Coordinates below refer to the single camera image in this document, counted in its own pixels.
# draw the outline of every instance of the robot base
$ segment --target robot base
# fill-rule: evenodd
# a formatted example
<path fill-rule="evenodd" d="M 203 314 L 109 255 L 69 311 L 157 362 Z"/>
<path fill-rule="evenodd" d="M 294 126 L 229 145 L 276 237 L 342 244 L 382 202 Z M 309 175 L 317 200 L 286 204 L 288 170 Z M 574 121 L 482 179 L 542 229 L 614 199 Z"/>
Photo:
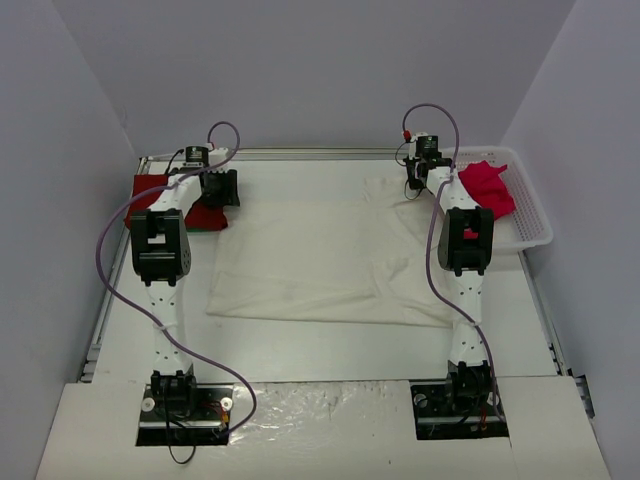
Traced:
<path fill-rule="evenodd" d="M 413 416 L 418 440 L 454 440 L 508 437 L 507 424 L 494 414 L 487 395 L 468 402 L 452 404 L 447 382 L 427 380 L 411 382 Z"/>
<path fill-rule="evenodd" d="M 169 410 L 169 430 L 162 401 L 156 401 L 150 386 L 142 400 L 138 424 L 138 447 L 227 445 L 233 389 L 227 386 L 198 385 L 195 406 L 188 417 Z"/>

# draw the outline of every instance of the screw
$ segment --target screw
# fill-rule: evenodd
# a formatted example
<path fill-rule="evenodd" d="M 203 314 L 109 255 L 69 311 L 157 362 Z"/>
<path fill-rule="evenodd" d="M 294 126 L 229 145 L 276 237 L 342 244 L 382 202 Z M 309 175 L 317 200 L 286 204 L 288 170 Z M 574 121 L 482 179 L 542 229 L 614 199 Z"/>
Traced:
<path fill-rule="evenodd" d="M 220 406 L 228 412 L 233 408 L 233 400 L 231 400 L 229 397 L 224 397 L 222 400 L 220 400 Z"/>
<path fill-rule="evenodd" d="M 487 395 L 487 404 L 493 405 L 493 392 L 489 392 Z M 496 396 L 496 405 L 500 405 L 500 396 Z"/>
<path fill-rule="evenodd" d="M 142 400 L 141 409 L 143 412 L 149 413 L 153 411 L 155 407 L 156 407 L 156 402 L 153 400 L 153 398 L 147 397 L 144 400 Z"/>
<path fill-rule="evenodd" d="M 418 393 L 413 397 L 413 404 L 418 408 L 426 407 L 427 403 L 427 396 L 424 393 Z"/>

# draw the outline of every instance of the wire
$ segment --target wire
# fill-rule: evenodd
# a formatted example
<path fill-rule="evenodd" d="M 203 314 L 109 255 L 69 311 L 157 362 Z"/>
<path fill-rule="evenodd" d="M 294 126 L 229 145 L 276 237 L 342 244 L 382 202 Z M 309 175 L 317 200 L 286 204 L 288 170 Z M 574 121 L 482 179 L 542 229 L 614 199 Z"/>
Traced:
<path fill-rule="evenodd" d="M 411 107 L 409 110 L 407 110 L 407 112 L 404 114 L 404 117 L 402 118 L 403 131 L 406 130 L 406 122 L 409 114 L 414 110 L 422 107 L 435 108 L 436 110 L 440 110 L 442 113 L 444 113 L 451 121 L 451 125 L 453 126 L 453 130 L 455 131 L 455 136 L 456 136 L 455 149 L 453 151 L 453 158 L 451 160 L 451 170 L 450 170 L 451 173 L 449 175 L 449 180 L 447 180 L 446 182 L 443 182 L 440 185 L 440 188 L 438 189 L 438 193 L 436 194 L 436 200 L 435 200 L 435 208 L 433 209 L 433 213 L 431 214 L 431 222 L 429 223 L 429 233 L 427 234 L 427 254 L 426 254 L 427 282 L 429 283 L 429 287 L 431 288 L 431 291 L 433 292 L 433 294 L 442 303 L 444 303 L 445 305 L 448 305 L 449 307 L 453 308 L 456 312 L 458 312 L 460 315 L 462 315 L 462 317 L 464 317 L 473 326 L 473 328 L 475 328 L 476 332 L 478 332 L 478 336 L 480 337 L 480 340 L 484 344 L 484 349 L 487 352 L 487 359 L 489 360 L 489 369 L 491 371 L 491 390 L 493 392 L 493 411 L 495 412 L 496 416 L 500 421 L 506 422 L 505 418 L 500 414 L 500 411 L 498 410 L 498 403 L 497 403 L 498 382 L 496 379 L 496 370 L 493 365 L 493 355 L 491 354 L 491 348 L 489 347 L 489 342 L 487 342 L 487 337 L 482 331 L 482 328 L 480 328 L 480 325 L 471 317 L 471 315 L 469 315 L 467 312 L 462 310 L 456 304 L 450 302 L 449 300 L 447 300 L 445 297 L 442 296 L 442 294 L 438 291 L 435 284 L 433 283 L 433 278 L 431 276 L 431 245 L 433 244 L 433 234 L 436 228 L 436 218 L 438 217 L 438 205 L 440 205 L 440 199 L 442 198 L 442 192 L 444 191 L 444 187 L 446 187 L 451 182 L 453 182 L 453 170 L 456 166 L 456 160 L 458 159 L 458 150 L 460 149 L 460 131 L 458 130 L 458 124 L 456 123 L 453 116 L 443 107 L 441 107 L 440 105 L 436 105 L 435 103 L 419 103 Z"/>
<path fill-rule="evenodd" d="M 457 422 L 438 425 L 438 429 L 439 430 L 448 430 L 449 428 L 455 428 L 455 427 L 459 427 L 460 425 L 463 425 L 467 420 L 469 420 L 469 417 L 471 415 L 473 415 L 475 412 L 478 411 L 478 408 L 480 408 L 480 404 L 481 403 L 482 403 L 482 395 L 480 394 L 480 384 L 478 383 L 478 395 L 476 396 L 475 405 L 473 407 L 471 407 L 470 409 L 466 410 L 463 413 L 464 416 L 460 420 L 458 420 Z M 435 431 L 435 429 L 436 429 L 436 425 L 434 424 L 433 427 L 431 428 L 431 432 L 429 433 L 430 437 L 433 435 L 433 432 Z"/>
<path fill-rule="evenodd" d="M 171 458 L 173 459 L 174 462 L 176 462 L 178 465 L 186 465 L 187 463 L 189 463 L 191 460 L 193 460 L 193 457 L 196 455 L 196 446 L 193 445 L 193 450 L 191 450 L 191 455 L 189 455 L 189 457 L 186 460 L 178 460 L 175 455 L 173 454 L 173 449 L 171 448 L 171 425 L 169 424 L 170 420 L 169 420 L 169 410 L 167 409 L 167 389 L 169 387 L 169 382 L 165 382 L 164 384 L 164 388 L 162 389 L 162 400 L 164 402 L 164 421 L 165 421 L 165 434 L 167 437 L 167 447 L 169 447 L 169 454 L 171 455 Z M 175 423 L 176 425 L 178 425 L 180 428 L 183 428 L 186 430 L 186 427 L 184 425 L 182 425 L 180 422 L 176 422 L 175 420 L 171 421 L 172 423 Z"/>
<path fill-rule="evenodd" d="M 420 190 L 418 190 L 418 193 L 416 194 L 415 197 L 409 197 L 409 195 L 407 195 L 407 187 L 409 186 L 409 180 L 407 180 L 406 182 L 404 182 L 404 198 L 406 198 L 409 201 L 413 201 L 416 198 L 418 198 L 420 196 L 420 194 L 422 193 L 422 191 L 424 190 L 424 187 L 421 188 Z"/>
<path fill-rule="evenodd" d="M 480 427 L 480 430 L 484 432 L 487 429 L 487 409 L 484 408 L 484 405 L 480 412 L 480 423 L 478 426 Z"/>
<path fill-rule="evenodd" d="M 220 162 L 220 163 L 218 163 L 216 165 L 211 165 L 211 166 L 208 166 L 208 167 L 200 168 L 198 170 L 193 170 L 193 171 L 181 176 L 178 179 L 178 181 L 176 183 L 174 183 L 173 185 L 161 185 L 161 186 L 158 186 L 158 187 L 153 187 L 153 188 L 150 188 L 149 190 L 145 190 L 144 192 L 139 193 L 138 195 L 135 195 L 134 197 L 129 199 L 129 201 L 124 203 L 120 208 L 118 208 L 118 210 L 116 210 L 116 212 L 111 216 L 111 218 L 107 222 L 107 225 L 104 227 L 104 229 L 102 230 L 102 232 L 98 236 L 98 242 L 96 243 L 96 251 L 95 251 L 95 262 L 96 262 L 96 269 L 98 271 L 98 276 L 100 277 L 100 280 L 102 281 L 104 286 L 107 288 L 107 290 L 109 292 L 111 292 L 111 294 L 114 297 L 116 297 L 118 300 L 120 300 L 121 302 L 124 302 L 125 304 L 127 304 L 131 308 L 133 308 L 134 310 L 137 310 L 138 312 L 140 312 L 143 315 L 145 315 L 146 317 L 148 317 L 162 331 L 164 336 L 167 338 L 167 340 L 169 340 L 169 342 L 173 346 L 175 346 L 177 349 L 183 351 L 184 353 L 186 353 L 187 355 L 189 355 L 189 356 L 191 356 L 193 358 L 196 358 L 196 359 L 198 359 L 198 360 L 200 360 L 200 361 L 202 361 L 204 363 L 207 363 L 207 364 L 209 364 L 209 365 L 211 365 L 213 367 L 219 368 L 220 370 L 223 370 L 223 371 L 227 372 L 228 374 L 230 374 L 230 375 L 234 376 L 235 378 L 237 378 L 240 381 L 240 383 L 242 383 L 247 388 L 249 394 L 251 395 L 251 400 L 253 402 L 253 405 L 251 407 L 251 411 L 249 412 L 249 414 L 246 417 L 244 417 L 237 424 L 235 424 L 233 427 L 229 428 L 225 432 L 226 435 L 229 435 L 230 433 L 234 432 L 238 428 L 242 427 L 245 423 L 247 423 L 251 419 L 251 417 L 253 417 L 253 414 L 256 413 L 256 410 L 258 408 L 258 399 L 256 397 L 256 392 L 253 390 L 253 388 L 251 387 L 249 382 L 240 373 L 236 372 L 232 368 L 227 367 L 226 365 L 223 365 L 222 363 L 216 362 L 215 360 L 207 358 L 204 355 L 200 355 L 199 353 L 194 352 L 193 350 L 187 348 L 186 346 L 184 346 L 180 342 L 178 342 L 169 333 L 169 331 L 165 328 L 164 324 L 162 323 L 162 321 L 160 321 L 160 319 L 158 317 L 156 317 L 153 313 L 151 313 L 150 311 L 146 310 L 145 308 L 143 308 L 140 305 L 138 305 L 137 303 L 135 303 L 133 300 L 128 299 L 127 297 L 122 295 L 120 292 L 118 292 L 109 283 L 109 279 L 105 275 L 104 268 L 102 266 L 102 246 L 104 244 L 104 241 L 105 241 L 105 238 L 107 236 L 107 233 L 109 232 L 109 229 L 113 226 L 113 224 L 119 218 L 121 218 L 122 214 L 132 204 L 134 204 L 135 202 L 137 202 L 141 198 L 146 197 L 147 195 L 153 195 L 154 193 L 157 193 L 157 192 L 163 192 L 163 191 L 166 191 L 166 190 L 172 190 L 172 189 L 176 188 L 180 184 L 180 182 L 184 181 L 185 179 L 187 179 L 189 177 L 192 177 L 194 175 L 199 175 L 199 174 L 201 174 L 203 172 L 207 172 L 209 170 L 214 170 L 216 168 L 220 168 L 223 165 L 227 164 L 236 155 L 236 153 L 238 153 L 238 150 L 240 149 L 240 132 L 238 132 L 238 129 L 232 123 L 229 123 L 229 122 L 226 122 L 226 121 L 220 121 L 220 122 L 214 123 L 213 126 L 211 127 L 211 129 L 209 130 L 208 135 L 207 135 L 207 141 L 211 142 L 211 134 L 213 133 L 213 131 L 217 127 L 219 127 L 221 125 L 227 125 L 227 126 L 231 127 L 231 129 L 234 131 L 234 133 L 236 135 L 236 145 L 233 148 L 233 150 L 231 150 L 231 153 L 229 153 L 227 158 L 225 158 L 222 162 Z"/>
<path fill-rule="evenodd" d="M 407 164 L 406 164 L 406 163 L 400 163 L 400 162 L 398 161 L 398 153 L 400 153 L 400 149 L 401 149 L 402 147 L 404 147 L 407 143 L 408 143 L 408 142 L 402 142 L 402 143 L 400 144 L 400 146 L 399 146 L 399 147 L 398 147 L 398 149 L 396 150 L 396 154 L 395 154 L 395 157 L 394 157 L 394 158 L 395 158 L 395 160 L 396 160 L 396 163 L 397 163 L 398 165 L 400 165 L 401 167 L 406 167 L 406 166 L 407 166 Z"/>
<path fill-rule="evenodd" d="M 162 419 L 164 419 L 165 413 L 164 413 L 164 408 L 160 408 L 160 407 L 156 407 L 153 409 L 153 413 L 155 413 L 157 416 L 161 417 Z M 169 421 L 171 423 L 173 423 L 174 425 L 178 425 L 181 428 L 187 428 L 184 425 L 182 425 L 181 423 L 178 422 L 178 420 L 189 420 L 189 418 L 191 417 L 183 417 L 181 415 L 176 415 L 174 414 L 169 414 L 171 416 L 171 418 L 169 419 Z"/>
<path fill-rule="evenodd" d="M 220 406 L 219 402 L 215 402 L 215 403 L 203 403 L 202 406 L 204 408 L 208 408 L 209 410 L 213 410 L 214 412 L 216 412 L 216 414 L 220 417 L 220 420 L 222 420 L 222 417 L 224 415 L 224 410 L 222 409 L 222 407 Z"/>
<path fill-rule="evenodd" d="M 181 148 L 180 150 L 178 150 L 176 153 L 173 154 L 173 157 L 171 157 L 171 160 L 169 160 L 169 165 L 167 165 L 167 168 L 164 171 L 165 175 L 169 175 L 169 172 L 171 171 L 171 164 L 173 163 L 173 159 L 182 153 L 184 153 L 184 148 Z"/>
<path fill-rule="evenodd" d="M 473 374 L 474 378 L 476 379 L 476 391 L 477 391 L 476 403 L 472 408 L 467 410 L 465 416 L 462 417 L 457 423 L 455 423 L 455 425 L 462 425 L 464 422 L 466 422 L 471 415 L 473 415 L 475 412 L 478 411 L 478 408 L 480 408 L 480 403 L 482 402 L 482 392 L 481 392 L 481 385 L 480 385 L 480 377 L 478 377 L 478 373 L 475 370 L 473 370 L 473 369 L 470 369 L 470 370 L 471 370 L 471 373 Z"/>

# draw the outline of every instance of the cable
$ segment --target cable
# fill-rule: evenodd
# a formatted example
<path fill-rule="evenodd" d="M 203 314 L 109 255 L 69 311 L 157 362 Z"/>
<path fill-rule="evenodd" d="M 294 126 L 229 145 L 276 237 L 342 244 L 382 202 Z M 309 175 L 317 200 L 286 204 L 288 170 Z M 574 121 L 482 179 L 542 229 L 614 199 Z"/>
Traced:
<path fill-rule="evenodd" d="M 164 401 L 164 421 L 165 421 L 165 434 L 167 437 L 167 447 L 169 447 L 169 455 L 171 455 L 171 458 L 173 459 L 174 462 L 176 462 L 178 465 L 186 465 L 187 463 L 189 463 L 193 457 L 196 455 L 196 445 L 193 446 L 193 450 L 191 450 L 191 455 L 189 455 L 189 457 L 186 460 L 178 460 L 175 455 L 173 454 L 173 449 L 171 448 L 171 425 L 169 424 L 170 420 L 169 420 L 169 410 L 167 409 L 167 389 L 169 387 L 169 382 L 165 382 L 164 384 L 164 388 L 162 389 L 162 400 Z M 180 422 L 176 422 L 176 421 L 172 421 L 172 423 L 175 423 L 176 425 L 178 425 L 180 428 L 183 428 L 186 430 L 186 427 L 184 425 L 182 425 Z"/>
<path fill-rule="evenodd" d="M 448 305 L 449 307 L 453 308 L 456 312 L 458 312 L 460 315 L 462 315 L 462 317 L 464 317 L 473 326 L 473 328 L 475 328 L 476 332 L 478 332 L 478 336 L 480 337 L 480 340 L 484 344 L 485 351 L 487 352 L 487 359 L 489 360 L 489 369 L 491 371 L 491 389 L 493 392 L 493 411 L 495 412 L 496 416 L 500 421 L 506 422 L 505 418 L 500 414 L 500 411 L 498 410 L 498 403 L 497 403 L 498 382 L 496 379 L 496 370 L 493 365 L 493 355 L 491 354 L 491 348 L 489 347 L 489 342 L 487 342 L 487 337 L 482 331 L 482 328 L 480 328 L 480 325 L 478 325 L 478 323 L 476 323 L 476 321 L 467 312 L 465 312 L 460 307 L 458 307 L 457 305 L 455 305 L 454 303 L 450 302 L 449 300 L 447 300 L 445 297 L 442 296 L 442 294 L 438 291 L 435 284 L 433 283 L 433 278 L 431 277 L 431 245 L 433 244 L 433 234 L 436 228 L 436 218 L 438 217 L 438 205 L 440 205 L 440 199 L 442 197 L 442 192 L 444 191 L 444 187 L 446 187 L 451 182 L 453 182 L 453 170 L 456 166 L 456 160 L 458 159 L 458 150 L 460 149 L 460 131 L 458 130 L 458 124 L 456 123 L 453 116 L 451 116 L 451 114 L 447 110 L 445 110 L 443 107 L 441 107 L 440 105 L 436 105 L 435 103 L 419 103 L 411 107 L 409 110 L 407 110 L 407 112 L 404 114 L 404 117 L 402 118 L 403 131 L 406 131 L 406 122 L 409 114 L 414 110 L 416 110 L 417 108 L 422 108 L 422 107 L 435 108 L 436 110 L 440 110 L 442 113 L 444 113 L 451 121 L 451 125 L 453 126 L 453 130 L 455 131 L 455 135 L 456 135 L 455 149 L 453 151 L 453 158 L 451 161 L 451 170 L 450 170 L 451 174 L 449 175 L 449 180 L 447 180 L 446 182 L 443 182 L 440 185 L 440 188 L 438 189 L 438 193 L 436 195 L 436 200 L 435 200 L 435 208 L 433 209 L 433 213 L 431 215 L 431 222 L 429 223 L 429 233 L 427 234 L 427 254 L 426 254 L 427 282 L 429 283 L 429 287 L 431 288 L 431 291 L 433 292 L 433 294 L 442 303 L 444 303 L 445 305 Z"/>
<path fill-rule="evenodd" d="M 416 198 L 418 198 L 420 196 L 420 194 L 422 193 L 422 191 L 424 190 L 424 188 L 421 188 L 420 190 L 418 190 L 418 193 L 416 194 L 415 197 L 413 198 L 409 198 L 409 195 L 407 195 L 407 187 L 409 186 L 409 180 L 407 180 L 406 182 L 404 182 L 404 198 L 406 198 L 409 201 L 413 201 Z"/>
<path fill-rule="evenodd" d="M 102 266 L 102 246 L 104 244 L 104 240 L 105 240 L 105 238 L 107 236 L 107 233 L 109 232 L 109 229 L 113 226 L 113 224 L 119 218 L 121 218 L 121 215 L 124 212 L 126 212 L 127 209 L 133 203 L 137 202 L 141 198 L 144 198 L 144 197 L 146 197 L 148 195 L 152 195 L 152 194 L 158 193 L 158 192 L 163 192 L 163 191 L 166 191 L 166 190 L 172 190 L 172 189 L 176 188 L 180 184 L 180 182 L 182 182 L 183 180 L 185 180 L 185 179 L 187 179 L 189 177 L 192 177 L 194 175 L 199 175 L 199 174 L 201 174 L 203 172 L 207 172 L 209 170 L 214 170 L 216 168 L 220 168 L 223 165 L 227 164 L 236 155 L 236 153 L 238 153 L 238 150 L 240 149 L 240 132 L 238 132 L 238 129 L 232 123 L 229 123 L 229 122 L 226 122 L 226 121 L 220 121 L 220 122 L 214 123 L 213 126 L 211 127 L 211 129 L 209 130 L 209 134 L 207 135 L 207 141 L 211 142 L 211 133 L 217 127 L 219 127 L 220 125 L 227 125 L 227 126 L 231 127 L 231 129 L 236 134 L 236 145 L 233 148 L 233 150 L 231 151 L 231 153 L 227 156 L 227 158 L 225 158 L 222 162 L 220 162 L 220 163 L 218 163 L 216 165 L 203 167 L 203 168 L 200 168 L 198 170 L 193 170 L 193 171 L 181 176 L 178 179 L 178 181 L 176 183 L 174 183 L 173 185 L 171 185 L 171 186 L 162 185 L 162 186 L 158 186 L 158 187 L 153 187 L 153 188 L 150 188 L 149 190 L 145 190 L 144 192 L 139 193 L 138 195 L 135 195 L 134 197 L 129 199 L 129 201 L 124 203 L 120 208 L 118 208 L 118 210 L 116 210 L 116 212 L 111 216 L 111 218 L 107 222 L 107 225 L 104 227 L 104 229 L 102 230 L 102 232 L 98 236 L 98 242 L 96 243 L 95 262 L 96 262 L 96 269 L 98 270 L 98 276 L 100 277 L 100 280 L 102 281 L 104 286 L 107 288 L 107 290 L 109 292 L 111 292 L 111 294 L 114 297 L 116 297 L 118 300 L 124 302 L 125 304 L 127 304 L 131 308 L 133 308 L 134 310 L 137 310 L 138 312 L 140 312 L 143 315 L 145 315 L 146 317 L 148 317 L 158 328 L 160 328 L 160 330 L 162 331 L 164 336 L 167 338 L 167 340 L 169 340 L 169 342 L 173 346 L 175 346 L 177 349 L 183 351 L 184 353 L 186 353 L 187 355 L 189 355 L 189 356 L 191 356 L 193 358 L 201 360 L 201 361 L 203 361 L 203 362 L 205 362 L 205 363 L 207 363 L 207 364 L 209 364 L 209 365 L 211 365 L 213 367 L 219 368 L 220 370 L 223 370 L 223 371 L 227 372 L 228 374 L 230 374 L 230 375 L 234 376 L 235 378 L 237 378 L 247 388 L 247 390 L 249 391 L 249 394 L 251 395 L 251 400 L 253 402 L 253 405 L 251 407 L 251 411 L 249 412 L 249 414 L 246 417 L 244 417 L 236 425 L 234 425 L 233 427 L 229 428 L 225 432 L 226 435 L 229 435 L 230 433 L 234 432 L 238 428 L 242 427 L 245 423 L 247 423 L 251 419 L 253 414 L 256 413 L 256 410 L 258 408 L 258 399 L 256 397 L 256 392 L 253 390 L 253 388 L 251 387 L 249 382 L 240 373 L 236 372 L 235 370 L 231 369 L 230 367 L 227 367 L 226 365 L 223 365 L 222 363 L 219 363 L 219 362 L 216 362 L 215 360 L 207 358 L 204 355 L 200 355 L 199 353 L 194 352 L 193 350 L 185 347 L 180 342 L 178 342 L 175 338 L 173 338 L 173 336 L 165 328 L 164 324 L 162 323 L 162 321 L 160 321 L 160 319 L 158 317 L 156 317 L 153 313 L 151 313 L 150 311 L 146 310 L 145 308 L 143 308 L 140 305 L 138 305 L 137 303 L 135 303 L 133 300 L 128 299 L 127 297 L 122 295 L 120 292 L 118 292 L 109 283 L 109 279 L 105 275 L 104 268 Z"/>
<path fill-rule="evenodd" d="M 169 165 L 167 165 L 167 168 L 164 171 L 165 175 L 169 175 L 169 172 L 171 171 L 171 164 L 173 163 L 173 159 L 182 153 L 184 153 L 184 148 L 181 148 L 180 150 L 178 150 L 176 153 L 173 154 L 173 157 L 171 157 L 171 160 L 169 160 Z"/>
<path fill-rule="evenodd" d="M 400 146 L 399 146 L 399 147 L 398 147 L 398 149 L 396 150 L 396 154 L 395 154 L 395 157 L 394 157 L 394 158 L 395 158 L 395 160 L 396 160 L 396 163 L 397 163 L 398 165 L 400 165 L 401 167 L 406 167 L 406 166 L 407 166 L 407 164 L 406 164 L 406 163 L 400 163 L 400 162 L 398 161 L 398 153 L 400 152 L 400 149 L 401 149 L 402 147 L 404 147 L 407 143 L 408 143 L 408 142 L 402 142 L 402 143 L 400 144 Z"/>

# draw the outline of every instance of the black mounting plate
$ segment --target black mounting plate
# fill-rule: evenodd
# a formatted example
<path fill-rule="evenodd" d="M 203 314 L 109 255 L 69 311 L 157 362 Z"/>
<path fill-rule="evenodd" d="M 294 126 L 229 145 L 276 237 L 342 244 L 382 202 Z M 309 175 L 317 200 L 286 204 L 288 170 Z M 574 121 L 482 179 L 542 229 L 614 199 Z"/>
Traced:
<path fill-rule="evenodd" d="M 175 420 L 184 426 L 182 428 L 176 423 L 169 423 L 171 446 L 227 445 L 229 435 L 221 429 L 219 413 L 205 405 L 220 402 L 225 397 L 233 398 L 233 389 L 227 386 L 198 385 L 195 392 L 196 406 L 189 418 L 170 416 L 172 421 Z M 145 389 L 143 400 L 147 398 L 153 398 L 150 386 Z M 156 405 L 150 412 L 140 411 L 136 446 L 167 446 L 166 421 L 162 405 Z"/>
<path fill-rule="evenodd" d="M 446 399 L 446 386 L 443 380 L 411 382 L 411 398 L 418 440 L 460 440 L 509 436 L 507 424 L 495 416 L 493 405 L 486 401 L 480 403 L 476 411 L 470 412 L 469 417 L 463 423 L 459 423 L 466 415 L 453 411 Z M 498 410 L 504 416 L 501 404 L 498 405 Z M 484 426 L 482 426 L 483 411 L 486 412 Z"/>

